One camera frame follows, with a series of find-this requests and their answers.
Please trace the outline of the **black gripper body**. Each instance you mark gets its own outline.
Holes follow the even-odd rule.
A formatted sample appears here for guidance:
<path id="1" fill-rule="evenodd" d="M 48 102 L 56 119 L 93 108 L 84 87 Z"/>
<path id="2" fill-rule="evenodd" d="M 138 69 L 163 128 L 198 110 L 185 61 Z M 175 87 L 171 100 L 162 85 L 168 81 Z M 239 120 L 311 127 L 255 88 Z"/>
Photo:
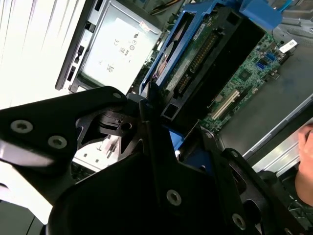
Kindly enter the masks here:
<path id="1" fill-rule="evenodd" d="M 222 235 L 210 161 L 137 152 L 69 188 L 54 205 L 50 235 Z"/>

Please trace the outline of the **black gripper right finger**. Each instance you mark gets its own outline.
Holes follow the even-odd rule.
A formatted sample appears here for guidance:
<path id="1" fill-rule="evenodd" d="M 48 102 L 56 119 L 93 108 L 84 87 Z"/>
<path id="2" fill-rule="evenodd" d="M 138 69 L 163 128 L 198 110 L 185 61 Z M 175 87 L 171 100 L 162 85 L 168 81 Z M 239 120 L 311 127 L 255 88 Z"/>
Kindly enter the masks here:
<path id="1" fill-rule="evenodd" d="M 270 172 L 261 178 L 234 149 L 221 151 L 212 134 L 198 126 L 203 152 L 210 161 L 208 174 L 215 180 L 218 204 L 223 214 L 223 235 L 311 235 L 281 201 L 278 180 Z"/>

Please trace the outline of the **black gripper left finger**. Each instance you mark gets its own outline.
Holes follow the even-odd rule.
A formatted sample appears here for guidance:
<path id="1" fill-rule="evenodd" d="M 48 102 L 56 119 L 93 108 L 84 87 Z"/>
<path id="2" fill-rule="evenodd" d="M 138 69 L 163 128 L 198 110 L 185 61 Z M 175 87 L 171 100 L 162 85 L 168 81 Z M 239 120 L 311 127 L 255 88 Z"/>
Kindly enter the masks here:
<path id="1" fill-rule="evenodd" d="M 76 152 L 109 135 L 121 138 L 122 161 L 73 185 L 69 168 Z M 0 197 L 26 208 L 51 208 L 69 198 L 109 198 L 135 188 L 158 202 L 180 206 L 182 193 L 169 182 L 157 155 L 173 153 L 160 118 L 160 99 L 123 95 L 104 86 L 28 103 L 0 112 Z"/>

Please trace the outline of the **person hand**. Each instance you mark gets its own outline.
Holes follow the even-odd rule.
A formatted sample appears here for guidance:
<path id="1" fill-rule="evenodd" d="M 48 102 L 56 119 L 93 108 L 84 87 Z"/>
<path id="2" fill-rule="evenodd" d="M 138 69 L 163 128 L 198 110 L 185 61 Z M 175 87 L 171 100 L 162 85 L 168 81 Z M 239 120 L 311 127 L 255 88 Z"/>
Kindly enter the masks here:
<path id="1" fill-rule="evenodd" d="M 298 197 L 306 204 L 313 205 L 313 125 L 301 128 L 298 133 L 299 159 L 295 178 Z"/>

